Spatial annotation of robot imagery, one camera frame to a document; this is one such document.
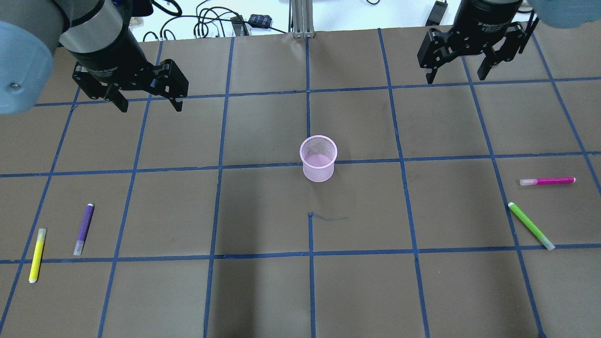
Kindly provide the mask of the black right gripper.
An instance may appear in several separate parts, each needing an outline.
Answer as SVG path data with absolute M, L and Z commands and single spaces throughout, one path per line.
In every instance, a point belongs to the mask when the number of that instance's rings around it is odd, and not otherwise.
M 477 75 L 485 80 L 501 62 L 522 54 L 527 32 L 514 21 L 521 0 L 462 0 L 448 31 L 429 28 L 417 53 L 427 84 L 434 83 L 438 69 L 459 56 L 485 55 Z

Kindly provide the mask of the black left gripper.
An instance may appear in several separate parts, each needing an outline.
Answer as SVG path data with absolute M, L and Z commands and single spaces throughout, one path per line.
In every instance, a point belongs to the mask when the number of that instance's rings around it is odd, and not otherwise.
M 189 80 L 172 59 L 150 62 L 130 32 L 121 32 L 99 51 L 72 55 L 77 61 L 72 78 L 88 98 L 104 99 L 127 113 L 129 101 L 122 91 L 144 91 L 168 99 L 182 112 Z

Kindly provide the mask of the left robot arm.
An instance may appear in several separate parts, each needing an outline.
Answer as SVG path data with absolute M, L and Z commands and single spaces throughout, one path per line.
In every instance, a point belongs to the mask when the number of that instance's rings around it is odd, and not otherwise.
M 148 61 L 129 30 L 133 17 L 159 8 L 154 0 L 3 0 L 0 19 L 1 113 L 32 108 L 64 47 L 77 61 L 72 79 L 88 98 L 126 113 L 123 91 L 168 99 L 180 112 L 189 81 L 174 60 Z

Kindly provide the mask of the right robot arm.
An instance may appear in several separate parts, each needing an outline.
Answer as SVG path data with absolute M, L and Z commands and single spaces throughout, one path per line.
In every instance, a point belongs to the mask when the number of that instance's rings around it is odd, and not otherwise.
M 483 55 L 477 75 L 485 80 L 502 62 L 524 51 L 539 22 L 558 29 L 577 28 L 600 19 L 598 0 L 531 0 L 526 26 L 514 20 L 521 0 L 462 0 L 449 31 L 429 28 L 418 50 L 419 66 L 433 84 L 437 71 L 459 56 Z

